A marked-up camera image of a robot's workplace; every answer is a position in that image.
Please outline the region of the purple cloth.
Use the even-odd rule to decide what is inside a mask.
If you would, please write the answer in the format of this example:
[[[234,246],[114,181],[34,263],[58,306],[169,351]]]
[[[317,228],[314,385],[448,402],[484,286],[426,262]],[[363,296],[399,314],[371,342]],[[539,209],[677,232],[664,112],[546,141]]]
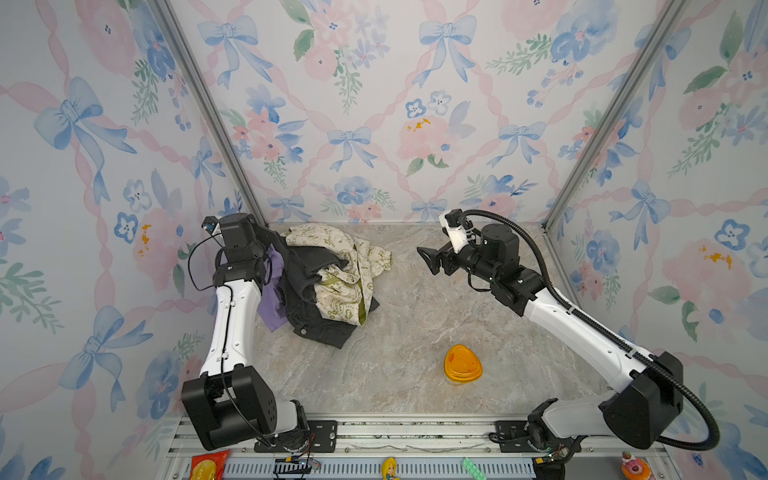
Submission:
[[[285,300],[281,293],[281,280],[284,271],[282,255],[270,246],[265,260],[266,277],[261,290],[261,300],[257,314],[270,332],[274,332],[288,322],[285,312]]]

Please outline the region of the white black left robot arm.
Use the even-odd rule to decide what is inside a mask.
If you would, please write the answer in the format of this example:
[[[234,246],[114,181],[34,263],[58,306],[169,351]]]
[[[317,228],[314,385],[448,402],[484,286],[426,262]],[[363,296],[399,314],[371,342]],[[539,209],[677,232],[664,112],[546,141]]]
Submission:
[[[311,439],[302,405],[278,399],[253,360],[262,290],[275,274],[270,232],[246,213],[209,216],[202,227],[220,244],[209,287],[216,316],[200,373],[182,385],[185,411],[207,451],[254,440],[266,451],[301,452]]]

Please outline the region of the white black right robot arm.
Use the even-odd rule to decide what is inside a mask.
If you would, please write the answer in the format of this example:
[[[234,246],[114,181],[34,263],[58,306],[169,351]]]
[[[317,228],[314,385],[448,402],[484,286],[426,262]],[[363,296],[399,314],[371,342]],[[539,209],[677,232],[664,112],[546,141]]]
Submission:
[[[542,402],[528,415],[522,435],[501,435],[500,442],[526,441],[544,452],[586,436],[613,436],[638,449],[660,440],[683,409],[683,396],[672,384],[682,377],[678,360],[611,338],[602,324],[568,304],[543,274],[521,263],[520,237],[509,226],[444,232],[449,238],[444,246],[417,250],[432,274],[462,270],[487,282],[496,301],[550,332],[608,384],[602,395]]]

